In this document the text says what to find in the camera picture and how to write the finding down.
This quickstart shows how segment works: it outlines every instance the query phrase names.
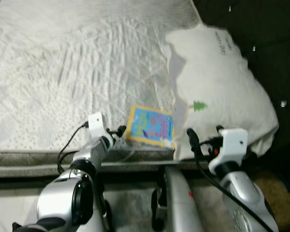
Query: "brown carpet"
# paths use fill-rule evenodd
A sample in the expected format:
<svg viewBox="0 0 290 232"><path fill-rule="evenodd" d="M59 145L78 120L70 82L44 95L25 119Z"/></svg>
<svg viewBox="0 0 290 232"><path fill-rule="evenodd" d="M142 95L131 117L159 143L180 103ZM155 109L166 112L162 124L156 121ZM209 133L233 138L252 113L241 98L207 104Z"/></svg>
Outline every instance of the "brown carpet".
<svg viewBox="0 0 290 232"><path fill-rule="evenodd" d="M274 213L279 231L290 230L290 193L287 192L283 182L268 171L258 172L253 175L253 179L263 191Z"/></svg>

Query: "dark fabric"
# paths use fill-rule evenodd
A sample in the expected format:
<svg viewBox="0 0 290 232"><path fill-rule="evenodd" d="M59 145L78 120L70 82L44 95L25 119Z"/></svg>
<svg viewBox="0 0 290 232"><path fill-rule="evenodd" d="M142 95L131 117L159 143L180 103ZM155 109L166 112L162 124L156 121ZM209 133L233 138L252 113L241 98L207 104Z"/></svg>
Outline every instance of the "dark fabric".
<svg viewBox="0 0 290 232"><path fill-rule="evenodd" d="M279 130L267 156L290 158L290 0L195 0L195 5L205 24L230 32L271 98Z"/></svg>

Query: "blue book cover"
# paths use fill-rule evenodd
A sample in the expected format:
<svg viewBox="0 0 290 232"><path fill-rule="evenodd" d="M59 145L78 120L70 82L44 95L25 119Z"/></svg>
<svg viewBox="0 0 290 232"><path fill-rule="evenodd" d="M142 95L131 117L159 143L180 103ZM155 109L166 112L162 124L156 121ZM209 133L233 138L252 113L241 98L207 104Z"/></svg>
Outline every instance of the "blue book cover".
<svg viewBox="0 0 290 232"><path fill-rule="evenodd" d="M143 106L133 106L126 131L127 142L174 148L172 114Z"/></svg>

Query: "white sheet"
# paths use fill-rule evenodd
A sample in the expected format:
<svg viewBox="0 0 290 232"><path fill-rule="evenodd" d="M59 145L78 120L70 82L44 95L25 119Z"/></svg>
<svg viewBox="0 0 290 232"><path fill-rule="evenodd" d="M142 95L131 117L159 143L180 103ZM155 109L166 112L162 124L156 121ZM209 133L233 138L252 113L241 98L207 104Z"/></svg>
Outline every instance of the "white sheet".
<svg viewBox="0 0 290 232"><path fill-rule="evenodd" d="M134 104L170 111L160 45L197 23L189 0L0 1L0 151L58 151L96 111L112 129Z"/></svg>

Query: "white floor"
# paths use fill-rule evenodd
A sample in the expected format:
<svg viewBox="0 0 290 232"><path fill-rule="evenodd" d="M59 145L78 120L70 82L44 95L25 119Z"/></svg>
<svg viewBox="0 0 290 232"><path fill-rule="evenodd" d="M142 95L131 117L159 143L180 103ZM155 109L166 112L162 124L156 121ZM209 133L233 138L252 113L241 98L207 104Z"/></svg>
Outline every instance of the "white floor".
<svg viewBox="0 0 290 232"><path fill-rule="evenodd" d="M36 205L41 189L0 190L0 232L11 232L12 223L36 222ZM152 188L110 190L105 192L117 232L149 232ZM197 206L207 232L233 231L232 220L214 187L193 187Z"/></svg>

